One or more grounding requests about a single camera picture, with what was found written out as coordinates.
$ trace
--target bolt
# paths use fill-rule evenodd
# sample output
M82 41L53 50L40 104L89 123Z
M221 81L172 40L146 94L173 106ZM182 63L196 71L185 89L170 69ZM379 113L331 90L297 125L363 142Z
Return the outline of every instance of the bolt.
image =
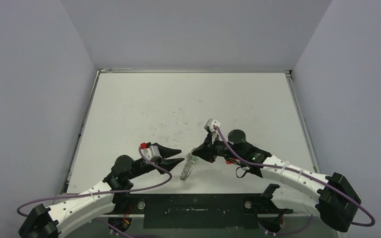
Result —
M144 207L145 207L145 202L141 201L141 202L138 203L138 209L139 210L144 209Z
M245 202L245 207L247 209L250 209L252 207L252 202L250 202L250 201Z

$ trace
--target wall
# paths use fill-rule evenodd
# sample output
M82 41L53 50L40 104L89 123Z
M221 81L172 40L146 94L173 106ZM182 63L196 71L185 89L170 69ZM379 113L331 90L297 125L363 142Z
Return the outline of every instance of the wall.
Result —
M98 67L292 69L331 0L61 0Z
M59 0L0 0L0 238L61 190L95 73Z
M376 217L349 236L381 237L381 1L334 0L293 78L321 171L346 175Z

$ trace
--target white table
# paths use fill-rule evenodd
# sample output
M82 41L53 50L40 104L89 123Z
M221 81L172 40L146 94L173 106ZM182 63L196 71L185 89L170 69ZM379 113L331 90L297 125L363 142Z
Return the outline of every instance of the white table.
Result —
M242 129L258 148L314 170L284 73L101 73L67 192L83 192L104 178L119 155L138 159L142 142L182 149L177 157L184 157L203 142L209 118L222 123L225 136ZM274 182L250 174L238 179L236 167L221 157L214 164L198 160L181 181L183 165L171 182L143 192L261 193ZM141 188L165 179L152 171L132 182Z

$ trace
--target cable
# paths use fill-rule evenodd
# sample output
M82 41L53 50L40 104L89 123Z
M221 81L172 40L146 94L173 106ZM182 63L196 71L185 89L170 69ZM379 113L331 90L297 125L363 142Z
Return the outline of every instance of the cable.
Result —
M291 232L278 232L278 233L275 233L275 232L270 232L270 231L268 231L267 229L265 229L265 227L263 227L262 224L261 224L261 227L262 227L264 230L266 230L266 233L271 234L271 235L274 235L274 236L294 235L294 234L297 234L297 233L300 233L300 232L306 230L307 227L309 227L310 224L312 223L312 220L313 220L313 215L310 215L308 222L306 222L306 224L305 224L302 228L300 228L300 229L298 229L298 230L295 230L295 231L291 231Z
M252 162L249 162L247 160L244 160L243 158L241 158L232 148L231 146L229 145L229 143L227 143L226 139L224 138L224 135L221 133L221 130L219 127L217 126L214 126L214 129L216 131L218 131L218 134L220 135L221 139L223 140L223 143L224 145L230 150L230 152L236 156L237 159L239 159L242 163L244 164L247 164L247 165L252 165L252 166L255 166L255 167L270 167L270 168L276 168L276 169L282 169L283 167L282 166L279 166L279 165L266 165L266 164L256 164L256 163L252 163ZM327 188L333 190L334 192L338 193L339 195L341 195L342 197L344 197L345 199L347 199L349 202L353 203L354 205L356 205L356 207L358 207L360 210L362 210L369 218L370 218L370 223L358 223L358 222L352 222L351 224L352 225L355 225L355 226L361 226L361 227L371 227L373 225L375 225L376 223L376 220L375 218L371 215L371 213L366 210L362 205L360 205L358 202L356 202L354 199L352 199L351 197L347 196L345 193L341 192L340 190L336 189L334 186L332 185L329 185L327 184L326 182L323 182L313 176L310 176L308 174L305 174L305 173L300 173L300 171L296 170L296 169L293 169L293 168L289 168L289 167L285 167L285 170L289 170L289 171L292 171L292 172L295 172L295 173L298 173L298 174L301 174L305 177L307 177L308 179L311 179L315 182L318 182L324 186L326 186Z
M172 174L165 170L164 168L156 165L155 163L153 163L152 161L150 161L149 159L147 159L142 151L141 151L141 147L139 147L139 154L140 156L149 164L149 165L152 165L153 167L155 167L156 169L158 170L161 170L163 172L165 172L166 174L169 175L169 178L167 180L165 180L164 182L162 183L159 183L157 185L153 185L153 186L150 186L150 187L144 187L144 188L137 188L137 189L130 189L130 190L116 190L116 191L104 191L104 192L94 192L93 195L102 195L102 194L109 194L109 193L123 193L123 192L138 192L138 191L145 191L145 190L149 190L149 189L153 189L153 188L156 188L156 187L160 187L160 186L163 186L165 185L166 183L168 183L170 180L172 180L173 176ZM37 202L43 202L43 201L50 201L50 200L57 200L57 199L70 199L70 198L80 198L80 197L87 197L87 196L91 196L91 194L87 193L87 194L78 194L78 195L59 195L59 196L54 196L54 197L44 197L44 198L39 198L39 199L35 199L35 200L32 200L32 201L29 201L29 202L26 202L24 204L21 204L18 208L17 208L17 213L20 215L20 216L23 216L23 217L27 217L27 214L21 212L21 208L25 207L25 206L28 206L28 205L31 205L33 203L37 203Z
M127 237L127 238L144 238L144 237L148 237L148 238L157 238L157 236L155 235L133 235L133 236L130 236L124 232L122 232L121 230L117 229L115 226L113 226L112 224L110 223L107 223L107 222L103 222L101 220L98 220L98 219L94 219L93 221L95 222L99 222L101 224L104 224L106 226L108 226L110 229L112 229L113 231L119 233L121 236L124 236L124 237Z

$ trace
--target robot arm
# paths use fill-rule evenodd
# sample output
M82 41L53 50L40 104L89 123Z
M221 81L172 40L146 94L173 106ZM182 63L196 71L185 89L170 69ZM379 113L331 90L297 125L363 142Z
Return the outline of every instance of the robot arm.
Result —
M204 142L193 150L192 154L194 156L198 156L210 163L215 162L217 156L224 157L229 163L244 167L248 173L287 185L296 191L284 189L278 185L272 191L271 195L273 196L270 199L277 208L293 209L320 216L331 228L347 232L358 210L357 206L323 184L302 176L301 173L303 172L336 187L361 204L360 198L343 175L334 173L332 176L327 176L303 170L253 146L246 141L246 135L243 131L232 130L228 134L228 143L242 159L254 164L279 166L279 168L249 165L236 159L236 156L233 155L225 143L219 140L218 132L215 130L219 126L220 123L215 119L210 119L207 122L204 128L208 135Z
M146 158L159 167L171 171L184 158L165 159L180 154L181 150L163 147L157 143L141 144ZM94 218L111 212L123 210L133 183L130 179L154 170L143 158L134 160L128 155L119 156L111 172L100 182L81 193L83 197L45 207L40 204L33 208L18 234L22 238L63 238L69 233L90 222Z

